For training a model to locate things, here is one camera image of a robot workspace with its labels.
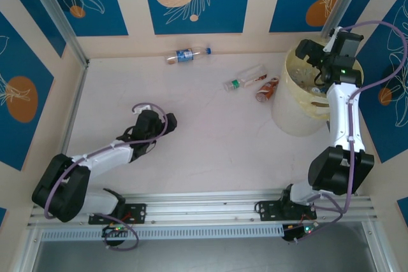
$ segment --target blue bottle label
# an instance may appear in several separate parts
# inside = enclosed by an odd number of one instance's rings
[[[184,50],[177,50],[177,60],[179,62],[188,62],[194,60],[193,51],[190,48]]]

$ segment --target clear glass bottle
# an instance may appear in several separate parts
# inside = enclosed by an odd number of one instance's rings
[[[239,87],[248,87],[253,83],[266,79],[268,71],[263,64],[241,71],[235,80],[224,83],[227,92]]]
[[[175,64],[198,60],[209,54],[211,54],[210,48],[196,47],[169,52],[164,58],[167,64]]]

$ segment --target beige bucket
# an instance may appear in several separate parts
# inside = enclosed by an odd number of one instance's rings
[[[282,69],[280,82],[275,93],[272,105],[272,118],[277,126],[284,132],[293,136],[308,136],[319,130],[330,119],[330,109],[325,95],[315,96],[299,87],[290,77],[288,69],[292,67],[312,70],[313,78],[319,70],[312,68],[306,60],[296,57],[292,48],[286,56]],[[363,70],[360,63],[354,63],[353,69]]]

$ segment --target trash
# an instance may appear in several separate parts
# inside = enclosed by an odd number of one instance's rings
[[[224,88],[227,92],[239,87],[248,87],[253,83],[266,79],[268,71],[263,64],[251,67],[241,71],[235,80],[224,83]]]
[[[272,97],[273,93],[276,91],[276,86],[278,86],[279,77],[276,76],[272,78],[269,82],[266,82],[256,93],[255,98],[259,102],[266,102]]]
[[[210,48],[197,47],[169,52],[164,58],[167,64],[175,64],[178,62],[198,60],[209,54],[211,54]]]

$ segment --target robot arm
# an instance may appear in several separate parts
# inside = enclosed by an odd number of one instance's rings
[[[320,79],[330,107],[330,146],[316,157],[309,168],[308,179],[289,186],[290,201],[308,205],[308,200],[324,192],[342,195],[347,192],[350,167],[350,142],[354,144],[353,192],[360,186],[374,165],[374,156],[365,153],[361,140],[358,100],[352,100],[353,110],[349,114],[351,95],[361,85],[361,72],[353,70],[355,54],[363,36],[341,32],[338,27],[331,33],[331,40],[324,47],[311,40],[303,40],[296,49],[296,56],[320,70]],[[350,131],[349,116],[353,120]]]
[[[177,127],[174,114],[169,113],[166,117],[168,125],[164,135],[174,131]],[[144,107],[138,116],[136,125],[127,128],[123,135],[110,143],[111,150],[97,150],[89,154],[89,157],[87,154],[73,157],[67,157],[64,154],[56,155],[33,192],[33,202],[44,208],[56,181],[68,167],[84,158],[84,161],[74,167],[68,180],[62,182],[58,187],[51,200],[49,212],[62,222],[70,221],[79,213],[114,214],[114,217],[122,218],[125,199],[108,189],[89,192],[88,184],[98,175],[122,164],[135,161],[146,154],[148,147],[156,141],[128,145],[126,143],[152,139],[161,134],[163,129],[164,124],[159,115],[150,107]]]

